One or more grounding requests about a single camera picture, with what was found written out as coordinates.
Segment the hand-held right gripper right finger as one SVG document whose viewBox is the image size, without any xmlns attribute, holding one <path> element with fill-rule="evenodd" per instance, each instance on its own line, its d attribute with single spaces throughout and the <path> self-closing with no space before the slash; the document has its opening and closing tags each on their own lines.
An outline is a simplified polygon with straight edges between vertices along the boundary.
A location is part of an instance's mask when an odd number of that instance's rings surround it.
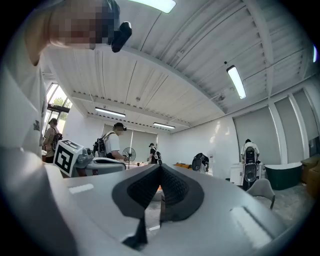
<svg viewBox="0 0 320 256">
<path fill-rule="evenodd" d="M 151 256 L 269 255 L 287 229 L 280 217 L 229 181 L 181 167 L 198 183 L 203 201 L 188 218 L 164 222 L 149 243 Z"/>
</svg>

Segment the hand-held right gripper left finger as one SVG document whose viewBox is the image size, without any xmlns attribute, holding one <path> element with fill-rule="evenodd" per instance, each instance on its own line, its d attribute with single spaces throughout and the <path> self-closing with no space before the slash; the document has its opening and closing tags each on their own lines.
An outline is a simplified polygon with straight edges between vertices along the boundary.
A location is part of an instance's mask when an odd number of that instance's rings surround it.
<svg viewBox="0 0 320 256">
<path fill-rule="evenodd" d="M 160 256 L 162 244 L 147 238 L 148 202 L 132 198 L 128 188 L 161 170 L 65 179 L 34 153 L 2 148 L 0 193 L 38 255 Z"/>
</svg>

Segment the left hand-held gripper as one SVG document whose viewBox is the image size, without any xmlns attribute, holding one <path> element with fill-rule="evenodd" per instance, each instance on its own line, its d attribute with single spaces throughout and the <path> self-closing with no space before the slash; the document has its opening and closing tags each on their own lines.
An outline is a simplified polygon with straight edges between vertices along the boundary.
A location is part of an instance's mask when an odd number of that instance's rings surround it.
<svg viewBox="0 0 320 256">
<path fill-rule="evenodd" d="M 94 155 L 90 148 L 85 148 L 68 139 L 59 140 L 55 149 L 53 164 L 68 177 L 78 177 L 77 169 L 85 169 Z M 96 157 L 93 172 L 109 174 L 126 170 L 126 165 L 119 160 Z"/>
</svg>

